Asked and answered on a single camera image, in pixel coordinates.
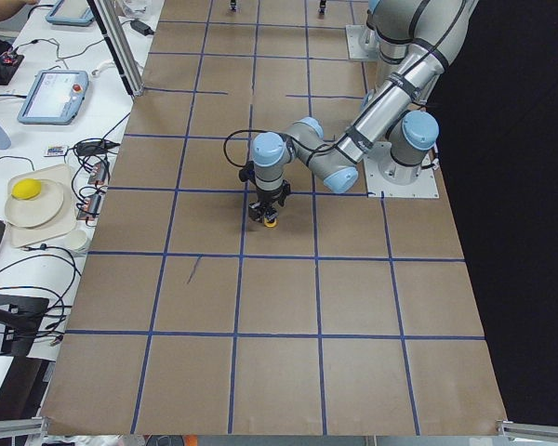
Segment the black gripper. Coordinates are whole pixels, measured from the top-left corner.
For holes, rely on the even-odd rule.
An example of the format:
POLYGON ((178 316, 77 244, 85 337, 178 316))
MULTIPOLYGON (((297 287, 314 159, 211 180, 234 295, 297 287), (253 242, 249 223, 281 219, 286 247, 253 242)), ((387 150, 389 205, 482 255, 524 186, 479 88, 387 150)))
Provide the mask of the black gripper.
POLYGON ((267 221, 275 221, 278 215, 274 204, 285 205, 286 197, 291 194, 291 186, 288 181, 283 180, 282 184, 274 190, 263 190, 256 186, 258 200, 248 205, 248 217, 251 220, 262 220, 263 212, 267 221))

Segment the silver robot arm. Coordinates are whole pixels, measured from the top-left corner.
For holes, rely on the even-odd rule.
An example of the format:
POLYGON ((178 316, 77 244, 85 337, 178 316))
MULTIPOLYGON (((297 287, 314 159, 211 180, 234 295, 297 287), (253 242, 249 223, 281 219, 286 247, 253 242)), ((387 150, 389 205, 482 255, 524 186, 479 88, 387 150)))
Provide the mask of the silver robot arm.
POLYGON ((305 164, 334 193, 350 189, 358 178, 356 166, 379 147, 390 144, 381 158, 384 177, 394 184, 414 181, 426 151, 439 135, 439 126, 426 111, 410 105, 430 95, 433 85, 457 57, 465 41, 476 4, 473 1, 371 1, 366 30, 359 45, 374 47, 380 67, 374 89, 360 113, 333 143, 324 141, 317 120, 302 118, 283 132, 259 131, 250 159, 239 177, 251 182, 257 200, 249 217, 274 225, 276 208, 290 194, 284 167, 294 160, 305 164))

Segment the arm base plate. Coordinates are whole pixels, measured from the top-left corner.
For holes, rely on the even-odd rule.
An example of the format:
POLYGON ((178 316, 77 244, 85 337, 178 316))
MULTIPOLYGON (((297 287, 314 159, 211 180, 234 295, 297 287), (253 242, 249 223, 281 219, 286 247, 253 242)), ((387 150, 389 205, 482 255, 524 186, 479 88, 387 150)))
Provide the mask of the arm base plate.
POLYGON ((408 167, 394 161, 391 146, 379 141, 364 158, 367 194, 374 198, 438 199, 429 152, 424 153, 421 164, 408 167))
POLYGON ((349 59, 372 62, 379 60, 378 34, 366 25, 345 27, 349 59))

